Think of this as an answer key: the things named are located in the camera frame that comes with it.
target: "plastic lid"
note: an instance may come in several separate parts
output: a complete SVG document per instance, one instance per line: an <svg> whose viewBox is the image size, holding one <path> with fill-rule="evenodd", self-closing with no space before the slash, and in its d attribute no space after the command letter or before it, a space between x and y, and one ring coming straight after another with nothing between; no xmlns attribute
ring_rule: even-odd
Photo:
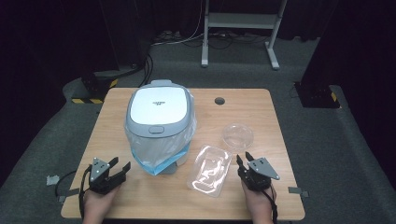
<svg viewBox="0 0 396 224"><path fill-rule="evenodd" d="M232 151L241 151L253 144L253 131L240 123L227 125L222 133L223 140Z"/></svg>

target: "wooden table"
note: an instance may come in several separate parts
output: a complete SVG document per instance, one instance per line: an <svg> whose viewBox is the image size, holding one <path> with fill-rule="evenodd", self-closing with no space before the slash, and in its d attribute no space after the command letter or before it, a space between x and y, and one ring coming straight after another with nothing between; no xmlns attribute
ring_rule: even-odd
<svg viewBox="0 0 396 224"><path fill-rule="evenodd" d="M116 196L108 218L250 219L241 180L237 175L236 154L233 154L218 198L187 187L187 177L202 145L227 149L221 132L232 122L246 124L254 132L254 143L247 151L256 159L265 157L280 176L280 180L273 180L277 192L278 219L304 218L300 195L289 193L288 187L297 185L269 91L190 89L195 99L197 119L190 155L175 174L152 176L144 172L134 160L123 130L127 105L135 90L114 88L109 91L71 186L71 189L79 188L83 172L92 164L94 157L102 161L120 158L120 162L110 170L110 175L119 172L130 161L132 168L127 173L127 179ZM225 104L216 105L217 97L224 98ZM244 154L242 152L240 156L247 166ZM62 216L80 217L77 195L66 199Z"/></svg>

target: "small black object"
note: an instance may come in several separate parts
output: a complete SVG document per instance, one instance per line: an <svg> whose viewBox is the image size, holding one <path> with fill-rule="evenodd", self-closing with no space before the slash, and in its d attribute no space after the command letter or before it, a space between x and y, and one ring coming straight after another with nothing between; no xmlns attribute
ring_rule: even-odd
<svg viewBox="0 0 396 224"><path fill-rule="evenodd" d="M215 99L215 103L216 103L216 105L224 105L225 100L222 97L218 97Z"/></svg>

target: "metal stand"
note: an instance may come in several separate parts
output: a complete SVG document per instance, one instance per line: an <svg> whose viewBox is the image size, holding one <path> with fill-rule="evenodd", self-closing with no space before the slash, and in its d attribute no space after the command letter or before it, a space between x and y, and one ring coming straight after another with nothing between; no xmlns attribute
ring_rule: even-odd
<svg viewBox="0 0 396 224"><path fill-rule="evenodd" d="M277 31L282 22L283 12L288 0L282 0L279 11L276 15L262 14L237 14L237 13L209 13L209 0L206 0L205 6L205 32L204 43L202 45L201 66L208 67L208 30L209 27L230 27L230 28L252 28L252 29L272 29L269 42L265 42L265 49L271 61L274 70L279 69L279 63L274 53L274 43Z"/></svg>

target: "stand leg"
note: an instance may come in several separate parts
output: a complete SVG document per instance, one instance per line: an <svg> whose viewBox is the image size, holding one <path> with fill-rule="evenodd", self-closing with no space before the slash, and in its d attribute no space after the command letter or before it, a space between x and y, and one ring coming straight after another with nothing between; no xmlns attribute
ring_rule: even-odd
<svg viewBox="0 0 396 224"><path fill-rule="evenodd" d="M208 28L209 28L208 24L209 24L209 0L206 0L204 42L202 44L202 60L201 60L202 67L208 67L208 65L209 65L209 59L208 59L209 47L207 45L207 33L208 33Z"/></svg>
<svg viewBox="0 0 396 224"><path fill-rule="evenodd" d="M283 12L285 11L285 7L287 3L288 0L282 0L279 11L277 13L274 30L271 33L270 42L265 42L265 48L267 49L267 53L270 58L271 65L274 70L279 70L279 63L277 62L273 47L276 40L277 31L279 30L280 23L282 22Z"/></svg>

